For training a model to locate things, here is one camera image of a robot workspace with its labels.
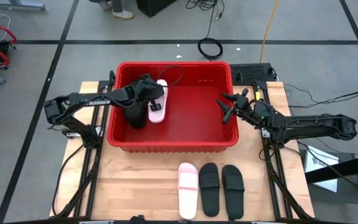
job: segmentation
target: gray floor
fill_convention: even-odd
[[[11,30],[21,40],[58,40],[73,0],[38,1],[47,10],[0,9],[11,17]],[[358,26],[358,1],[347,0]],[[164,40],[200,39],[208,31],[210,12],[186,10],[184,0],[148,19],[135,1],[124,7],[135,13],[132,21],[113,19],[109,11],[80,0],[68,40]],[[260,40],[274,5],[273,0],[225,1],[226,11],[213,21],[210,37]],[[0,25],[6,20],[0,17]],[[271,40],[356,40],[337,0],[280,1],[268,35]],[[9,70],[0,70],[7,83],[0,85],[0,204],[29,128],[56,45],[18,45],[11,51]],[[260,45],[224,45],[221,60],[227,63],[256,63]],[[206,52],[214,52],[208,45]],[[65,45],[47,98],[78,91],[82,81],[107,79],[108,71],[125,61],[205,60],[193,44],[163,45]],[[358,45],[267,45],[264,62],[270,62],[280,80],[325,100],[358,90]],[[291,89],[292,105],[305,105],[308,96]],[[335,105],[294,110],[295,114],[343,113],[358,122],[358,98]],[[5,222],[47,218],[66,139],[48,131],[42,112],[30,145]],[[324,138],[333,148],[358,153],[358,135],[349,142]],[[321,143],[305,141],[324,150]],[[358,223],[358,207],[314,202],[322,220]]]

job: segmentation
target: person's foot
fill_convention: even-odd
[[[129,19],[133,19],[135,17],[135,15],[125,9],[122,9],[122,12],[112,12],[112,15],[115,18],[120,18],[120,19],[125,19],[125,20],[129,20]]]
[[[99,5],[104,9],[104,10],[110,10],[112,7],[110,5],[110,3],[108,2],[99,2]]]

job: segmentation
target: red plastic bin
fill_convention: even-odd
[[[225,62],[125,62],[117,69],[115,88],[130,84],[149,73],[153,79],[169,65],[183,69],[180,81],[168,88],[165,119],[147,120],[134,129],[124,109],[113,107],[108,142],[127,152],[221,152],[238,142],[237,119],[222,124],[223,112],[216,100],[230,104],[220,93],[232,94],[230,66]],[[180,76],[180,69],[168,68],[161,76],[168,84]]]

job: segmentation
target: wooden table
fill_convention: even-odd
[[[97,86],[98,82],[83,82],[81,92],[96,92]],[[235,86],[234,92],[241,92],[244,87]],[[289,115],[283,83],[268,83],[268,93],[270,102],[276,110]],[[75,116],[88,124],[91,122],[92,112],[92,107],[83,108]],[[128,153],[111,146],[104,138],[91,218],[93,220],[129,220],[132,216],[144,215],[146,220],[181,220],[177,190],[179,164],[190,162],[200,169],[207,162],[215,162],[220,172],[223,166],[232,164],[237,166],[242,173],[245,192],[244,216],[241,220],[274,220],[266,165],[258,157],[262,149],[260,131],[254,130],[251,125],[239,118],[238,126],[240,135],[238,143],[220,153]],[[64,160],[81,144],[80,138],[69,139]],[[295,141],[289,142],[287,147],[298,150]],[[306,213],[314,216],[300,156],[286,149],[282,149],[281,152],[289,191]],[[56,199],[58,212],[78,188],[84,154],[85,150],[80,151],[63,171]],[[281,216],[284,217],[282,195],[279,190],[277,192]],[[85,214],[87,198],[88,193],[85,193],[81,208],[82,214]],[[218,216],[207,217],[203,212],[199,194],[195,220],[228,220],[222,185],[220,209]]]

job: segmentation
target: pink slide sandal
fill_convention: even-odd
[[[179,214],[186,220],[196,216],[198,199],[198,171],[188,162],[178,169]]]
[[[165,80],[157,80],[157,84],[164,86],[164,95],[155,100],[155,103],[161,106],[160,110],[152,111],[152,104],[149,103],[149,120],[153,123],[159,123],[164,120],[168,98],[168,87],[166,87],[168,85],[167,82]]]

